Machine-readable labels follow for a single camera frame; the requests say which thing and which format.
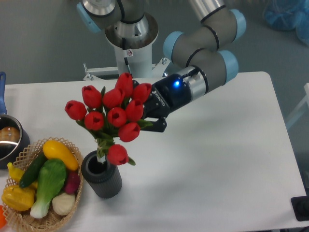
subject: yellow pepper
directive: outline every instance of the yellow pepper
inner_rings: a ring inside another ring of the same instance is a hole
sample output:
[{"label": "yellow pepper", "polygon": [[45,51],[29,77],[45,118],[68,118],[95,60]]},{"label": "yellow pepper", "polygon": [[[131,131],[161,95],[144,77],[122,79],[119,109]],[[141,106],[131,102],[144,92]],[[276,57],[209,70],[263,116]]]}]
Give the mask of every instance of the yellow pepper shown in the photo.
[{"label": "yellow pepper", "polygon": [[35,190],[20,188],[18,185],[8,186],[3,190],[2,201],[17,211],[26,211],[34,204]]},{"label": "yellow pepper", "polygon": [[[21,169],[19,169],[19,168],[14,167],[12,163],[8,163],[7,166],[8,166],[8,169],[9,169],[9,175],[10,175],[10,177],[11,177],[14,181],[16,181],[17,183],[19,183],[19,181],[20,181],[21,177],[23,176],[23,174],[25,173],[25,171],[23,171],[23,170],[21,170]],[[37,182],[37,181],[34,181],[34,182],[30,185],[30,187],[37,189],[37,188],[38,188],[38,182]]]}]

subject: garlic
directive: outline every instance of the garlic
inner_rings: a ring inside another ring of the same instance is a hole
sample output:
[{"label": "garlic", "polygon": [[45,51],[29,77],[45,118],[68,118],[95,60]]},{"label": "garlic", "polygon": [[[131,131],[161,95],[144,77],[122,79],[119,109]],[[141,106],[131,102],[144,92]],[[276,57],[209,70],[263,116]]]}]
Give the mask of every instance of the garlic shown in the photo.
[{"label": "garlic", "polygon": [[67,215],[75,204],[75,195],[62,193],[53,198],[53,209],[54,211],[61,215]]}]

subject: yellow bell pepper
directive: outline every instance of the yellow bell pepper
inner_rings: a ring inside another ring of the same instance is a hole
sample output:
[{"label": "yellow bell pepper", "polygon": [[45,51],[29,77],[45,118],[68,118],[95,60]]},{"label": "yellow bell pepper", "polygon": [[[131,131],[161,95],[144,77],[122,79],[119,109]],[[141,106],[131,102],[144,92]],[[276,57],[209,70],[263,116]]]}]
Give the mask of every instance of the yellow bell pepper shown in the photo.
[{"label": "yellow bell pepper", "polygon": [[35,190],[20,188],[18,185],[8,186],[3,190],[2,201],[17,211],[26,211],[34,204]]}]

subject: red tulip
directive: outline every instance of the red tulip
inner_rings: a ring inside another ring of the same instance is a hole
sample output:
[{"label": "red tulip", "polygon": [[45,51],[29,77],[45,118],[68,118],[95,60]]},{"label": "red tulip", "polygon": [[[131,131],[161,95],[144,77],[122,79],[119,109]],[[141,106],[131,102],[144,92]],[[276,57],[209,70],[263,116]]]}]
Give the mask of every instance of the red tulip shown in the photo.
[{"label": "red tulip", "polygon": [[143,83],[133,89],[132,99],[140,99],[141,103],[147,101],[151,91],[151,84]]},{"label": "red tulip", "polygon": [[133,92],[133,81],[132,81],[132,75],[128,72],[124,72],[118,77],[118,80],[116,82],[115,88],[122,89],[126,94],[125,97],[129,98],[132,95]]},{"label": "red tulip", "polygon": [[110,147],[107,159],[113,165],[121,165],[129,162],[129,156],[127,155],[126,149],[119,144]]},{"label": "red tulip", "polygon": [[115,127],[121,127],[126,123],[126,112],[120,107],[115,107],[107,113],[107,120]]},{"label": "red tulip", "polygon": [[122,89],[114,88],[104,94],[103,105],[109,109],[119,106],[125,98],[125,92]]},{"label": "red tulip", "polygon": [[98,111],[92,111],[86,115],[84,122],[88,130],[100,130],[104,126],[103,114]]},{"label": "red tulip", "polygon": [[143,116],[144,107],[139,99],[132,100],[126,107],[126,117],[132,122],[136,122]]},{"label": "red tulip", "polygon": [[87,114],[85,105],[79,101],[68,101],[64,110],[67,112],[69,117],[74,120],[83,120]]},{"label": "red tulip", "polygon": [[136,122],[129,122],[119,128],[118,136],[123,142],[131,142],[140,134],[140,126]]},{"label": "red tulip", "polygon": [[82,95],[85,104],[89,108],[99,108],[102,105],[101,93],[93,86],[84,86],[82,88]]}]

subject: black vase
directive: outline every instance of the black vase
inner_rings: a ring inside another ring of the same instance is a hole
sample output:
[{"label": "black vase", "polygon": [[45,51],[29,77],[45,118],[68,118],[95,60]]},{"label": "black vase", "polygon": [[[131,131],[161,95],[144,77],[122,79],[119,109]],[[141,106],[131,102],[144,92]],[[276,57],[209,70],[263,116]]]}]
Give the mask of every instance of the black vase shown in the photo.
[{"label": "black vase", "polygon": [[82,163],[82,174],[94,192],[101,198],[111,198],[119,193],[122,179],[118,167],[109,163],[105,156],[103,163],[97,160],[97,151],[89,153]]}]

